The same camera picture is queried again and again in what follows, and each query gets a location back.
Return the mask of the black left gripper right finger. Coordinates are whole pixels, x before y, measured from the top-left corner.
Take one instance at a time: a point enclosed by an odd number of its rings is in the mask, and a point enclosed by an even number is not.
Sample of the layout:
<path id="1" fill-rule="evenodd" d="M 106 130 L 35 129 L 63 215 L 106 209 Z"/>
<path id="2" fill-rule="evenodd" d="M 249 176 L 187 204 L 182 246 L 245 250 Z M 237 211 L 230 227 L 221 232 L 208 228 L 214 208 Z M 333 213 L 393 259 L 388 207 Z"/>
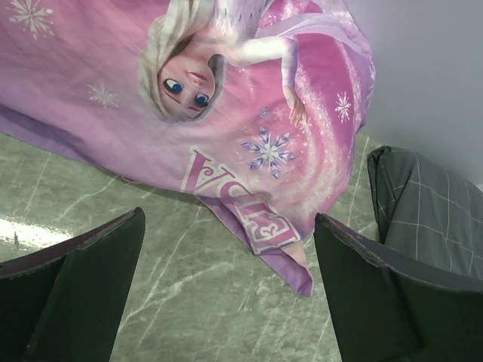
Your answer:
<path id="1" fill-rule="evenodd" d="M 482 282 L 419 262 L 326 214 L 314 242 L 343 361 L 480 361 Z"/>

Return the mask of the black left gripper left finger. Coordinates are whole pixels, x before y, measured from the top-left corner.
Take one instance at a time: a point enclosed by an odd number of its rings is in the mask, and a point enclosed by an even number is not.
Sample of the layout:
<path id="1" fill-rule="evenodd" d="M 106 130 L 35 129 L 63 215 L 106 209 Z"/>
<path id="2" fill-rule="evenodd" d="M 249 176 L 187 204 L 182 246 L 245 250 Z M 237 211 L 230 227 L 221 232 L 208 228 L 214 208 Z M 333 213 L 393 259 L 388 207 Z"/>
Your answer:
<path id="1" fill-rule="evenodd" d="M 89 232 L 1 263 L 3 361 L 111 358 L 143 245 L 139 207 Z"/>

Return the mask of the pink printed pillowcase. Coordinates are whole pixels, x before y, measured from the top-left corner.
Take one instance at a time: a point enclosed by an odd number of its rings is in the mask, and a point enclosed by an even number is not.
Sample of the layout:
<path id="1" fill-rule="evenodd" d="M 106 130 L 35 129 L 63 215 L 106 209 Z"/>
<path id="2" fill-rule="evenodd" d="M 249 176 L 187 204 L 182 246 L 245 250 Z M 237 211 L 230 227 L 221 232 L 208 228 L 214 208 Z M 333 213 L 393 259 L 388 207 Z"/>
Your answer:
<path id="1" fill-rule="evenodd" d="M 298 293 L 375 68 L 342 1 L 3 1 L 1 130 L 193 195 Z"/>

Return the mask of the grey checked pillow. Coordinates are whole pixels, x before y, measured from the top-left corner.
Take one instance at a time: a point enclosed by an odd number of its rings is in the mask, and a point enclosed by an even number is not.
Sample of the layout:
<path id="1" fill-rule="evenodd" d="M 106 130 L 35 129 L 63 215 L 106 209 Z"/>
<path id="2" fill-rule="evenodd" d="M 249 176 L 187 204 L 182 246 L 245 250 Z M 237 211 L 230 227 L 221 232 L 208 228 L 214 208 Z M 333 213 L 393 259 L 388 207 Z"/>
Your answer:
<path id="1" fill-rule="evenodd" d="M 416 152 L 368 156 L 380 243 L 427 265 L 482 278 L 482 192 Z"/>

